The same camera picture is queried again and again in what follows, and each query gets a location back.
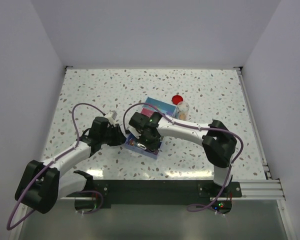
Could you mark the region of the purple candy bin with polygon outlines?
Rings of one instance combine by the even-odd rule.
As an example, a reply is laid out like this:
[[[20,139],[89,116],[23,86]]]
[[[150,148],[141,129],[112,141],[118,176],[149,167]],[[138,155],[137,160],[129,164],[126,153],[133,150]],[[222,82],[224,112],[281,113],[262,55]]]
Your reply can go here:
[[[128,137],[126,138],[126,141],[124,143],[124,146],[126,149],[138,153],[140,155],[152,158],[154,160],[157,160],[162,148],[162,143],[163,143],[163,137],[160,138],[160,143],[158,145],[158,149],[156,149],[155,151],[151,151],[149,150],[147,147],[145,147],[144,145],[142,145],[141,143],[138,142],[138,139],[135,138],[133,136],[132,133],[130,133],[128,135]]]

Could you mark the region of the pink candy bin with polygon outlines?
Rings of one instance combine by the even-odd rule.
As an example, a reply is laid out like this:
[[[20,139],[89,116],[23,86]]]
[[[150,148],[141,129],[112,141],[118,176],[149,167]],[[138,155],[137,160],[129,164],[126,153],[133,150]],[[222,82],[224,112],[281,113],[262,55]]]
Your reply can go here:
[[[143,108],[142,110],[141,110],[141,113],[143,114],[143,115],[145,115],[145,116],[147,116],[147,117],[151,117],[152,116],[152,114],[154,113],[154,111],[152,110],[152,109],[148,109],[148,108]]]

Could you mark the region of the clear plastic jar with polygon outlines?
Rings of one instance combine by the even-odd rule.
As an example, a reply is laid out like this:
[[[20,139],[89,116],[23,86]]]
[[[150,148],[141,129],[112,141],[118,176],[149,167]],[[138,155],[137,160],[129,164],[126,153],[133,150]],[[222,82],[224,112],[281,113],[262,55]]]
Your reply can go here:
[[[176,106],[175,117],[179,120],[186,121],[190,106],[187,102],[181,101]]]

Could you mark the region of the red jar lid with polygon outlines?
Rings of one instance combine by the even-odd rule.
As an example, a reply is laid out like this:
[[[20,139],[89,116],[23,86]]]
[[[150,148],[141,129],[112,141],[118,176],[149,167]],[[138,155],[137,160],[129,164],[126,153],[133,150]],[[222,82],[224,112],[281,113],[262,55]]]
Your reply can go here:
[[[178,94],[174,95],[174,96],[172,97],[172,99],[171,99],[171,101],[172,101],[172,103],[173,103],[174,105],[179,104],[179,103],[182,102],[183,100],[184,100],[183,97],[182,97],[181,95],[178,95]]]

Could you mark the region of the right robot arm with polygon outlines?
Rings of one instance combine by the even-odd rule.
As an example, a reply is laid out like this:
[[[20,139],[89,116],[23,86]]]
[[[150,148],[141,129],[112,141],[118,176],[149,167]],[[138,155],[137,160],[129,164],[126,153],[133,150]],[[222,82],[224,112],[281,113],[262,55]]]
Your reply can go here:
[[[150,117],[136,112],[128,125],[137,142],[152,152],[160,148],[164,137],[181,139],[203,147],[207,160],[213,165],[213,192],[223,197],[231,190],[231,161],[237,140],[221,121],[199,124],[161,115],[159,112],[154,112]]]

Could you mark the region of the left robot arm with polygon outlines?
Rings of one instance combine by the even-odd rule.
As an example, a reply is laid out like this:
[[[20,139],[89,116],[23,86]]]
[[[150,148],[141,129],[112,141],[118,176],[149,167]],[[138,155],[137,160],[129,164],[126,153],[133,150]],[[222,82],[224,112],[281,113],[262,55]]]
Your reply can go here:
[[[55,205],[56,201],[73,191],[62,191],[62,176],[78,163],[92,157],[102,145],[110,147],[125,143],[120,125],[115,123],[116,112],[111,111],[105,116],[98,116],[69,148],[60,154],[39,162],[30,161],[21,177],[14,198],[24,205],[45,214]]]

